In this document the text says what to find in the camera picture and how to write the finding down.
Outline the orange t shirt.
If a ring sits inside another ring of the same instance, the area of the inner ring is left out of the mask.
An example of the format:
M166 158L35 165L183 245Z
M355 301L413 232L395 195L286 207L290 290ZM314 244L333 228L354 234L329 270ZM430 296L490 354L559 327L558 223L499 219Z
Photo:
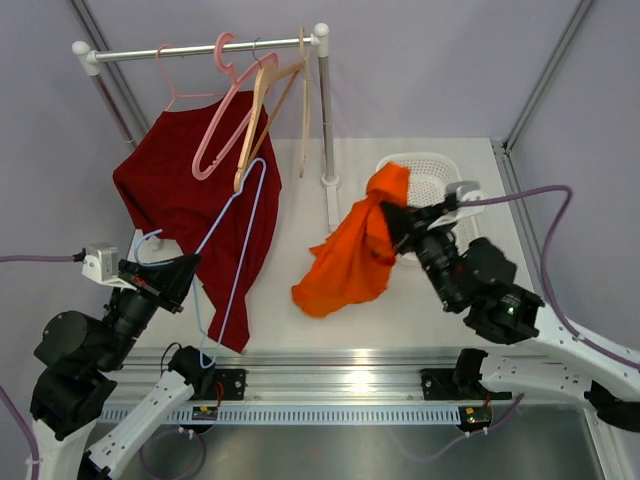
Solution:
M386 164L370 178L365 197L353 204L339 227L310 249L315 257L311 269L291 288L292 300L302 312L321 319L385 292L396 254L381 203L405 207L409 180L408 168Z

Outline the dark red t shirt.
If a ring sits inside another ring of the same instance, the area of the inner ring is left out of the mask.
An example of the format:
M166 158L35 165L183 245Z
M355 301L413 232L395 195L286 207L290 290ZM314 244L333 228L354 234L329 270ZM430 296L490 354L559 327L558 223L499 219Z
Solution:
M130 214L134 226L145 233L159 230L163 239L181 246L184 242L169 231L176 224L193 226L195 216L204 221L200 238L213 224L212 205L234 193L238 157L242 146L234 145L221 163L205 180L192 175L192 160L205 130L219 103L177 112L162 113L136 150L113 173L113 180ZM276 156L269 139L257 154L260 158Z

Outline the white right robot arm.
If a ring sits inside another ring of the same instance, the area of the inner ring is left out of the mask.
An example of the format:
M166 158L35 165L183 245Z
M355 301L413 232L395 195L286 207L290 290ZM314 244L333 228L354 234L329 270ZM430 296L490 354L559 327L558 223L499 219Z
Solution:
M497 345L520 346L546 355L543 362L510 363L484 350L461 351L452 373L464 397L511 391L553 395L589 406L601 421L639 430L639 353L567 319L544 276L544 296L515 282L517 266L489 239L479 237L459 252L453 227L494 203L518 194L483 198L471 182L454 184L443 202L401 207L384 201L384 220L397 254L415 255L444 311Z

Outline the light blue wire hanger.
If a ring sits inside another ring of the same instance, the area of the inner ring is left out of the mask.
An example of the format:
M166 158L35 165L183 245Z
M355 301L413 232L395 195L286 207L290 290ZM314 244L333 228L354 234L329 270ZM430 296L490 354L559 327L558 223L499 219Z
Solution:
M255 158L238 193L212 205L220 208L203 238L204 221L193 226L169 227L184 242L184 253L199 253L201 264L191 282L195 321L201 339L199 363L211 367L223 342L240 352L250 337L246 295L256 280L270 248L277 221L281 182L273 159Z

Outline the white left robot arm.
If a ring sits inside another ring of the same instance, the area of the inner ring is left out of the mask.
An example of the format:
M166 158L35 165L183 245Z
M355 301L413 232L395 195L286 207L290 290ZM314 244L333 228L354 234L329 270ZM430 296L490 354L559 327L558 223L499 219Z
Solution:
M181 311L201 262L197 253L141 265L116 249L91 246L72 256L85 277L112 289L101 319L69 310L46 325L34 351L44 365L30 413L38 455L35 479L117 479L169 414L214 387L212 368L192 346L179 348L151 391L109 434L87 443L121 369L157 310Z

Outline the thin pink wire hanger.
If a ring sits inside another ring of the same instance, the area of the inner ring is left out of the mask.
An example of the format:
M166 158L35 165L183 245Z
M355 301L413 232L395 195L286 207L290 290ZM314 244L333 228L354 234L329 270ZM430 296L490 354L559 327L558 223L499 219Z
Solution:
M220 92L206 92L206 93L181 93L175 83L173 82L169 71L165 67L163 61L161 60L161 54L165 49L172 48L173 45L170 43L161 44L156 50L154 54L154 61L156 66L158 67L160 73L162 74L169 92L171 94L171 98L169 103L164 108L165 111L170 111L172 107L176 104L178 100L192 100L192 99L204 99L204 98L220 98L224 96L224 93Z

